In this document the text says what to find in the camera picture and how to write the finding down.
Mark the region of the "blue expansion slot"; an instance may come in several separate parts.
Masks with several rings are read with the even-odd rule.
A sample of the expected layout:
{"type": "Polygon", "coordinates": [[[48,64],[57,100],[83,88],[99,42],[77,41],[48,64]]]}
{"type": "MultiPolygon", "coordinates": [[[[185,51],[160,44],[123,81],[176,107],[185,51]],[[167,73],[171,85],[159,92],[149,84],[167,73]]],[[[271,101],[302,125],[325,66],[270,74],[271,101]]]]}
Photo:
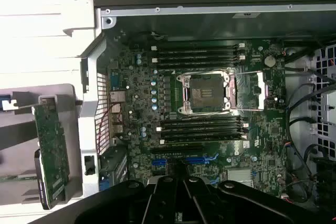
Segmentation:
{"type": "Polygon", "coordinates": [[[152,160],[151,163],[153,166],[165,166],[173,161],[183,161],[186,164],[200,165],[208,164],[215,159],[216,157],[159,158],[152,160]]]}

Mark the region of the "silver chipset heatsink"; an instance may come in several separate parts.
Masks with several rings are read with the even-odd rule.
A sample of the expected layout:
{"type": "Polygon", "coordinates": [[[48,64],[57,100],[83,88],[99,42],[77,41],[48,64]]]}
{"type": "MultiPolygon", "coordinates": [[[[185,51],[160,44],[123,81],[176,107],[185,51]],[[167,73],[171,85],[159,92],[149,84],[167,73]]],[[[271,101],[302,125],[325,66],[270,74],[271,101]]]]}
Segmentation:
{"type": "Polygon", "coordinates": [[[227,179],[247,186],[253,185],[250,169],[229,169],[227,171],[227,179]]]}

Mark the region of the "black RAM slot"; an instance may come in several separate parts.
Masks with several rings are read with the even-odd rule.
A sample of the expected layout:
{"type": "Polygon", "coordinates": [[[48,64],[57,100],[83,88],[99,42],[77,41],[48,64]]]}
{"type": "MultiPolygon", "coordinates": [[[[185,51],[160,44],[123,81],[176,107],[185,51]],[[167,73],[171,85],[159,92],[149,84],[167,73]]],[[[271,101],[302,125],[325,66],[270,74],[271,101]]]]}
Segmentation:
{"type": "Polygon", "coordinates": [[[179,58],[179,57],[171,57],[171,58],[152,58],[151,62],[152,63],[159,63],[159,62],[169,62],[169,61],[212,61],[212,60],[219,60],[219,61],[235,61],[235,60],[245,60],[246,56],[245,55],[240,55],[240,56],[235,56],[235,57],[219,57],[219,56],[209,56],[209,57],[184,57],[184,58],[179,58]]]}
{"type": "Polygon", "coordinates": [[[243,131],[242,125],[224,124],[224,125],[166,125],[155,129],[157,132],[219,132],[219,131],[243,131]]]}
{"type": "Polygon", "coordinates": [[[157,63],[159,69],[186,69],[186,68],[225,68],[239,66],[239,62],[187,62],[187,63],[157,63]]]}
{"type": "Polygon", "coordinates": [[[158,46],[151,46],[151,51],[183,51],[183,50],[224,50],[224,49],[240,49],[245,48],[245,43],[240,43],[231,46],[196,46],[196,47],[169,47],[169,48],[159,48],[158,46]]]}
{"type": "Polygon", "coordinates": [[[160,124],[163,125],[168,125],[168,124],[179,124],[179,123],[207,123],[207,122],[241,122],[245,118],[241,118],[238,116],[229,116],[229,117],[213,117],[213,118],[193,118],[193,119],[180,119],[180,120],[166,120],[166,121],[161,121],[160,124]]]}
{"type": "Polygon", "coordinates": [[[161,133],[163,138],[175,138],[175,137],[203,137],[203,136],[233,136],[242,135],[245,132],[239,131],[218,131],[218,132],[179,132],[179,133],[161,133]]]}
{"type": "Polygon", "coordinates": [[[165,57],[165,56],[196,56],[196,55],[241,55],[244,54],[244,51],[234,51],[234,50],[229,50],[229,51],[181,51],[181,52],[152,52],[153,56],[157,57],[165,57]]]}

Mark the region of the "CPU socket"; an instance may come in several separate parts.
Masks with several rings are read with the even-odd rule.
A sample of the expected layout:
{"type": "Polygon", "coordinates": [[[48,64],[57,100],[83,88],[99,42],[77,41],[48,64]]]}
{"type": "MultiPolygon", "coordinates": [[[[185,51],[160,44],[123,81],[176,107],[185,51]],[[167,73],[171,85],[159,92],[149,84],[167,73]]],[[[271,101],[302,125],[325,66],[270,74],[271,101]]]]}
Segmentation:
{"type": "Polygon", "coordinates": [[[225,70],[186,72],[176,80],[182,85],[182,102],[177,106],[180,114],[221,114],[236,108],[235,76],[225,70]]]}

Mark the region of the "grey parts rack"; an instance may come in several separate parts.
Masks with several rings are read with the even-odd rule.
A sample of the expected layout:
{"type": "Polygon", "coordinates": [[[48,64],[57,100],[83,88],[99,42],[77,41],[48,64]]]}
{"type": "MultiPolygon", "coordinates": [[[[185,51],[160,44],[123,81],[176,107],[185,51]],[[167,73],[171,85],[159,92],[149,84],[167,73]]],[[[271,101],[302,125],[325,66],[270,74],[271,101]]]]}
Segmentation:
{"type": "MultiPolygon", "coordinates": [[[[35,180],[0,183],[0,224],[27,224],[81,199],[82,170],[78,136],[78,113],[74,87],[54,84],[23,88],[0,88],[0,95],[18,98],[24,105],[38,102],[41,95],[54,96],[64,129],[69,158],[70,182],[66,198],[44,210],[35,180]]],[[[35,175],[34,153],[38,149],[35,120],[31,111],[0,112],[0,176],[35,175]]]]}

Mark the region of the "silver rear port block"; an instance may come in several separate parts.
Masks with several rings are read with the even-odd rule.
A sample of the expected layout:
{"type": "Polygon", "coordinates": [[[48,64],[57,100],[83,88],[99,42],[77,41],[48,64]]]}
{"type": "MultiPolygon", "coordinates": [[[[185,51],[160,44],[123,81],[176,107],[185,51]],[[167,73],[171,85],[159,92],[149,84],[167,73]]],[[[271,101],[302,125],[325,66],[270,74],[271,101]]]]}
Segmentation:
{"type": "Polygon", "coordinates": [[[122,106],[125,103],[124,91],[110,91],[110,107],[108,112],[109,132],[111,139],[123,133],[122,106]]]}

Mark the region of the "green motherboard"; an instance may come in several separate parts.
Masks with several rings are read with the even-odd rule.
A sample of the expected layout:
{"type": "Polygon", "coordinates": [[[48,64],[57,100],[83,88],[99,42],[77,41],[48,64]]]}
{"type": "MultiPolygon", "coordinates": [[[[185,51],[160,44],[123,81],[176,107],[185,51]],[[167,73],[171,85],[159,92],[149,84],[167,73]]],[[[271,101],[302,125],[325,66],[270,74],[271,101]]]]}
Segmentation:
{"type": "Polygon", "coordinates": [[[245,41],[196,41],[164,42],[155,45],[132,43],[112,57],[108,67],[110,91],[124,91],[125,103],[122,106],[123,133],[113,138],[114,143],[127,146],[129,178],[147,184],[154,176],[166,175],[165,166],[153,166],[152,160],[159,158],[216,157],[208,164],[188,164],[190,175],[206,178],[213,186],[227,179],[229,169],[250,169],[253,185],[250,186],[265,193],[279,196],[286,184],[285,158],[282,154],[287,140],[285,110],[286,84],[284,57],[285,49],[273,40],[245,41]],[[229,55],[196,56],[153,56],[151,46],[159,48],[196,47],[196,46],[231,46],[245,43],[245,48],[224,50],[189,50],[189,51],[244,51],[245,60],[235,61],[169,61],[159,63],[187,62],[239,62],[239,66],[225,68],[186,68],[159,69],[152,63],[152,58],[171,57],[224,57],[229,55]],[[274,56],[276,65],[268,68],[264,64],[266,56],[274,56]],[[177,112],[182,102],[181,83],[176,77],[193,71],[212,71],[222,69],[229,74],[262,71],[266,83],[265,109],[263,111],[230,110],[228,113],[210,115],[183,115],[177,112]],[[163,138],[157,127],[166,120],[193,118],[213,118],[238,116],[245,118],[241,122],[179,123],[168,125],[242,125],[245,132],[233,136],[203,136],[163,138]],[[198,153],[153,155],[151,148],[178,145],[203,145],[198,153]]]}

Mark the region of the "metal socket cover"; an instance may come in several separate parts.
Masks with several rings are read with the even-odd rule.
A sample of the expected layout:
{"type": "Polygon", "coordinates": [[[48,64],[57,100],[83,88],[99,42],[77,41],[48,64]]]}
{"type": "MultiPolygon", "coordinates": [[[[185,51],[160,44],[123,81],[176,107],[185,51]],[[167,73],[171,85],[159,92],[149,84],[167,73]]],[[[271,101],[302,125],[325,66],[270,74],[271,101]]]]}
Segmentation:
{"type": "Polygon", "coordinates": [[[231,109],[238,111],[263,111],[265,109],[266,83],[262,71],[235,73],[231,109]]]}

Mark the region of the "green RAM stick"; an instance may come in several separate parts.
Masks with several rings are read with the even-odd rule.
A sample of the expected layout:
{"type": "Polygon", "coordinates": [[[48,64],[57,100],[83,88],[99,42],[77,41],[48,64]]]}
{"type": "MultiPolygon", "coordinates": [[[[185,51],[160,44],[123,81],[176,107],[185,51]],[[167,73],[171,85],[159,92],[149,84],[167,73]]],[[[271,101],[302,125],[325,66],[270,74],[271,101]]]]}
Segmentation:
{"type": "Polygon", "coordinates": [[[25,182],[30,180],[36,180],[37,176],[24,176],[24,175],[6,175],[6,176],[0,176],[0,183],[6,183],[6,182],[25,182]]]}

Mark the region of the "round coin battery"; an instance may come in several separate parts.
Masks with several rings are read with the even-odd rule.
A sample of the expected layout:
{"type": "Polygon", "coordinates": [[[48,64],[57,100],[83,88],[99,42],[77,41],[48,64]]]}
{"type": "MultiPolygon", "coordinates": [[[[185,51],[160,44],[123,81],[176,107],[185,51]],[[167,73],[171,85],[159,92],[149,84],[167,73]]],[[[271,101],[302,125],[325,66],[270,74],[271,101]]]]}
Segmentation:
{"type": "Polygon", "coordinates": [[[266,56],[264,59],[264,64],[268,68],[272,68],[276,65],[276,58],[274,56],[266,56]]]}

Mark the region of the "perforated metal drive cage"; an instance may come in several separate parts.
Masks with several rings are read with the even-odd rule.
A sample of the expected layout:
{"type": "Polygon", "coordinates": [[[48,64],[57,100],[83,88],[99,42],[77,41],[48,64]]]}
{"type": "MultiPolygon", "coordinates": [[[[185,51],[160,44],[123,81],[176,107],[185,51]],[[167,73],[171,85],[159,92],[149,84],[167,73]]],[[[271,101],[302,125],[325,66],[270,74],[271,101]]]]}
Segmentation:
{"type": "MultiPolygon", "coordinates": [[[[336,44],[318,50],[313,63],[318,73],[336,81],[336,44]]],[[[336,90],[317,96],[315,116],[316,142],[336,161],[336,90]]]]}

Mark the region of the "black open PC case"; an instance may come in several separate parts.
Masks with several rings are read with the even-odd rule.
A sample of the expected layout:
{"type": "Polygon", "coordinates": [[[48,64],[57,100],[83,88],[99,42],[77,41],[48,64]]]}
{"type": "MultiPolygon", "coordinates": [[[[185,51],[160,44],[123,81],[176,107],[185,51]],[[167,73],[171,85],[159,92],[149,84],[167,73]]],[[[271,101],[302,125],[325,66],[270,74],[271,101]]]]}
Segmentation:
{"type": "MultiPolygon", "coordinates": [[[[313,66],[316,52],[336,44],[336,2],[308,0],[94,0],[96,36],[81,60],[79,116],[83,182],[91,196],[129,178],[127,146],[109,132],[109,73],[113,56],[128,44],[273,40],[285,49],[286,184],[279,196],[308,211],[336,217],[336,161],[316,142],[317,96],[336,81],[313,66]]],[[[174,224],[203,224],[183,183],[182,161],[166,175],[177,178],[174,224]]],[[[147,184],[154,182],[151,177],[147,184]]]]}

